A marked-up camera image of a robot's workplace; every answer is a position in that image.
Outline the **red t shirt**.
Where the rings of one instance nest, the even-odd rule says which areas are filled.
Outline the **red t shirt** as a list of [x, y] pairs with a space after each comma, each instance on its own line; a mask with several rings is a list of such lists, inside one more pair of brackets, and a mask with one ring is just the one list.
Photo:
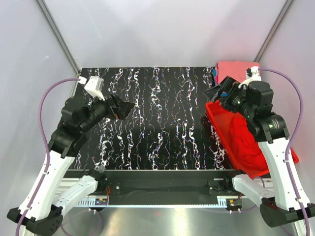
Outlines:
[[235, 169], [265, 171], [268, 169], [265, 157], [247, 128], [245, 118], [231, 115], [224, 121], [223, 136], [230, 148], [230, 161]]

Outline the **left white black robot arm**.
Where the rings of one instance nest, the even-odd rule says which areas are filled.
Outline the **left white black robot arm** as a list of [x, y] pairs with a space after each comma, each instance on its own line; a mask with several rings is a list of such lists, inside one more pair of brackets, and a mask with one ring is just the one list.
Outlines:
[[87, 141], [87, 133], [103, 119], [124, 120], [135, 104], [121, 100], [117, 95], [79, 107], [71, 97], [62, 108], [62, 118], [47, 142], [48, 152], [40, 173], [26, 199], [9, 210], [7, 218], [25, 226], [39, 236], [53, 235], [63, 218], [89, 194], [99, 194], [106, 189], [106, 176], [99, 170], [89, 170], [71, 188], [60, 195], [57, 189]]

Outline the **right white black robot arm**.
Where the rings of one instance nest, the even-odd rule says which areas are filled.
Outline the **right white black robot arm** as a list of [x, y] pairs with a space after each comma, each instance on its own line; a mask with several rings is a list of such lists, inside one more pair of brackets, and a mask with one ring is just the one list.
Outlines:
[[232, 174], [227, 185], [247, 196], [265, 223], [273, 228], [299, 220], [309, 226], [315, 206], [299, 181], [290, 151], [290, 138], [285, 120], [272, 111], [273, 90], [267, 82], [251, 77], [239, 83], [227, 76], [220, 84], [205, 91], [211, 102], [239, 113], [247, 122], [262, 151], [273, 183], [271, 192], [255, 183], [247, 174]]

